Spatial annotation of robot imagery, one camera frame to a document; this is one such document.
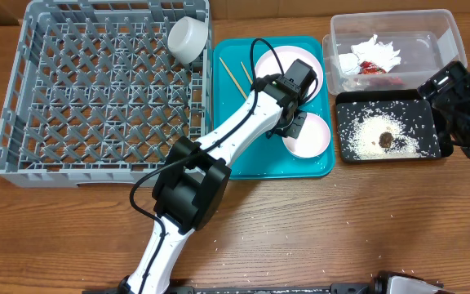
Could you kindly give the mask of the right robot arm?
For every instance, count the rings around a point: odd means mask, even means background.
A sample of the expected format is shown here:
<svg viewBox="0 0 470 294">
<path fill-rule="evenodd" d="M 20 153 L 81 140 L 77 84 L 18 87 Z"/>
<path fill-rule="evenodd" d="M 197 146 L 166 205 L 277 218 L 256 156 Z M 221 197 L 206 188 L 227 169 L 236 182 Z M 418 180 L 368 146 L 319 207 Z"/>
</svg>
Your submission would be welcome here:
<svg viewBox="0 0 470 294">
<path fill-rule="evenodd" d="M 462 148 L 470 158 L 470 71 L 451 61 L 418 87 L 419 95 L 446 121 L 446 146 Z"/>
</svg>

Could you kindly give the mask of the pile of rice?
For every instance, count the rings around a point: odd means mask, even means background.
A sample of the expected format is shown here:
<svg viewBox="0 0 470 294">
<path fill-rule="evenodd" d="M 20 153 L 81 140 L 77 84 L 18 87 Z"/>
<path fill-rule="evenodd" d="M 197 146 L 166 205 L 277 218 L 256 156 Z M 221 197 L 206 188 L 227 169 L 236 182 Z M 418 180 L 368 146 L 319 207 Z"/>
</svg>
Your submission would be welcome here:
<svg viewBox="0 0 470 294">
<path fill-rule="evenodd" d="M 438 158 L 441 151 L 432 110 L 423 100 L 391 100 L 336 105 L 341 158 L 349 163 L 404 158 Z M 379 136 L 391 132 L 389 149 Z"/>
</svg>

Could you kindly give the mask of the red snack wrapper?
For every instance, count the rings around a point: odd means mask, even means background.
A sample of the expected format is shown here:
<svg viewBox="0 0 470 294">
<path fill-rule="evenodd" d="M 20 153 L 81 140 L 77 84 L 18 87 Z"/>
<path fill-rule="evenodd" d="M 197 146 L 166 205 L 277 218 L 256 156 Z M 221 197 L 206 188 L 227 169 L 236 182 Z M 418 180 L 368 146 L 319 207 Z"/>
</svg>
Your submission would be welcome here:
<svg viewBox="0 0 470 294">
<path fill-rule="evenodd" d="M 360 64 L 359 74 L 365 75 L 378 75 L 386 74 L 387 71 L 372 63 L 370 61 L 363 61 Z M 380 87 L 380 86 L 394 86 L 399 87 L 403 85 L 403 81 L 400 78 L 373 78 L 370 82 L 371 86 Z"/>
</svg>

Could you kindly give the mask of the brown food scrap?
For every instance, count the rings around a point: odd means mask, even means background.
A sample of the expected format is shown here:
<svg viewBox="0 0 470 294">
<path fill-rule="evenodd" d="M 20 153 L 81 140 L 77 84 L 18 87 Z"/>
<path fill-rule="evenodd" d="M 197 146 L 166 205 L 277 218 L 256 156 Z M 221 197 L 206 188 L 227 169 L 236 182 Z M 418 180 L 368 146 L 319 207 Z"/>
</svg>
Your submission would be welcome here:
<svg viewBox="0 0 470 294">
<path fill-rule="evenodd" d="M 383 149 L 389 149 L 394 141 L 394 137 L 391 132 L 383 132 L 379 136 L 379 146 Z"/>
</svg>

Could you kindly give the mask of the white napkin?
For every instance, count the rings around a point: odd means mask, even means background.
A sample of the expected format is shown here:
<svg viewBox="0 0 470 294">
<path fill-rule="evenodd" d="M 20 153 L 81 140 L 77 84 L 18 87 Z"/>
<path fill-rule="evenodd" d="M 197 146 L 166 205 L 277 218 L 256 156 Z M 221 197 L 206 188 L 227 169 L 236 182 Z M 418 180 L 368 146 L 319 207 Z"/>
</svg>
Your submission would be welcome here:
<svg viewBox="0 0 470 294">
<path fill-rule="evenodd" d="M 383 43 L 377 40 L 374 34 L 368 41 L 350 47 L 350 53 L 339 54 L 339 64 L 344 74 L 359 74 L 360 64 L 363 61 L 375 63 L 389 73 L 401 64 L 400 50 L 394 50 L 392 42 Z"/>
</svg>

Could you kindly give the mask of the pink round plate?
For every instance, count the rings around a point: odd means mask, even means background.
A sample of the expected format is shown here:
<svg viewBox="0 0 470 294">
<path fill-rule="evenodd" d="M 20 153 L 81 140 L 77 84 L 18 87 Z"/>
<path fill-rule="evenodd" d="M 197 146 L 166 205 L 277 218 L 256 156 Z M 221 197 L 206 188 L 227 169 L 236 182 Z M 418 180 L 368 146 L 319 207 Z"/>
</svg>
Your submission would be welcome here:
<svg viewBox="0 0 470 294">
<path fill-rule="evenodd" d="M 324 77 L 322 72 L 321 62 L 315 57 L 315 55 L 302 47 L 296 46 L 279 46 L 274 48 L 281 65 L 285 71 L 287 71 L 293 62 L 297 59 L 302 60 L 313 68 L 317 75 L 317 82 L 313 82 L 309 87 L 309 92 L 314 92 L 309 100 L 312 100 L 322 89 L 324 83 Z M 255 73 L 259 78 L 266 75 L 279 74 L 278 63 L 271 51 L 266 51 L 257 61 L 255 66 Z"/>
</svg>

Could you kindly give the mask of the grey-white bowl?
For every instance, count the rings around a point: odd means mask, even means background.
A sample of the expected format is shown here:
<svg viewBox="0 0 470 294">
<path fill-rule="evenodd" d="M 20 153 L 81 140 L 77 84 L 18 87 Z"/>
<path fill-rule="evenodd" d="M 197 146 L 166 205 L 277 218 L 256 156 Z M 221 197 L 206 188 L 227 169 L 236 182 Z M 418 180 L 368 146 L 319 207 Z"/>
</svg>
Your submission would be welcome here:
<svg viewBox="0 0 470 294">
<path fill-rule="evenodd" d="M 167 38 L 167 47 L 179 62 L 189 64 L 201 55 L 207 39 L 206 23 L 185 16 L 171 28 Z"/>
</svg>

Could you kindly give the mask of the pink bowl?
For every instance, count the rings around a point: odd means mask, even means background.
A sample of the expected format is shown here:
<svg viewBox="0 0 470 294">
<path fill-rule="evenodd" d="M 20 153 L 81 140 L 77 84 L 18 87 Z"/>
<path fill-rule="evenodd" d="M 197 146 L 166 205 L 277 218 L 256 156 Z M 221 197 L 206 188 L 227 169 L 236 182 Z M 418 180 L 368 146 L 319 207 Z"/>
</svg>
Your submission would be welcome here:
<svg viewBox="0 0 470 294">
<path fill-rule="evenodd" d="M 306 113 L 298 137 L 285 137 L 282 141 L 297 158 L 315 158 L 329 147 L 330 139 L 330 128 L 326 121 L 316 114 Z"/>
</svg>

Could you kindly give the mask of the wooden chopstick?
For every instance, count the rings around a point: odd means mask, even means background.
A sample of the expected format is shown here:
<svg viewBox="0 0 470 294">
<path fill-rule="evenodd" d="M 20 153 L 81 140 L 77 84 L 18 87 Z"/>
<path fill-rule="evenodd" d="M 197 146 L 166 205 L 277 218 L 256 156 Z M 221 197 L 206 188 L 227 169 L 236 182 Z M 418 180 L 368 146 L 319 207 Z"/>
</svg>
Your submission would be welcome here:
<svg viewBox="0 0 470 294">
<path fill-rule="evenodd" d="M 253 79 L 252 79 L 252 77 L 250 76 L 249 71 L 247 70 L 247 68 L 246 68 L 246 66 L 245 66 L 245 64 L 244 64 L 243 61 L 240 61 L 240 64 L 241 64 L 241 67 L 242 67 L 242 69 L 243 69 L 243 72 L 244 72 L 245 75 L 246 75 L 246 78 L 247 78 L 249 84 L 251 85 L 251 84 L 253 83 Z"/>
<path fill-rule="evenodd" d="M 234 77 L 232 71 L 230 70 L 230 68 L 226 65 L 226 63 L 224 62 L 224 60 L 219 57 L 219 61 L 220 63 L 223 65 L 224 69 L 226 70 L 228 76 L 231 78 L 233 84 L 235 85 L 235 87 L 239 90 L 239 92 L 241 93 L 242 97 L 247 100 L 247 94 L 244 92 L 244 90 L 242 89 L 242 87 L 240 86 L 238 80 Z"/>
</svg>

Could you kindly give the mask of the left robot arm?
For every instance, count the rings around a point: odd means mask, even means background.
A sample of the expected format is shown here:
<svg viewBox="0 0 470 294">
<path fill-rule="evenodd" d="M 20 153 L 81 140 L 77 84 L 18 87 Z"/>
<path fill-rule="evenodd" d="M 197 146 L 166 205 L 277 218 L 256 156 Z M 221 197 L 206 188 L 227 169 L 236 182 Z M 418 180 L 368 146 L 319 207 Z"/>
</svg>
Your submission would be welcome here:
<svg viewBox="0 0 470 294">
<path fill-rule="evenodd" d="M 215 214 L 237 158 L 262 134 L 299 134 L 294 125 L 299 105 L 317 81 L 313 68 L 295 60 L 288 70 L 255 78 L 249 98 L 214 131 L 197 139 L 182 137 L 171 147 L 163 167 L 135 183 L 157 179 L 156 204 L 147 212 L 153 219 L 152 236 L 137 269 L 125 277 L 120 293 L 163 293 L 171 271 L 189 236 L 202 229 Z"/>
</svg>

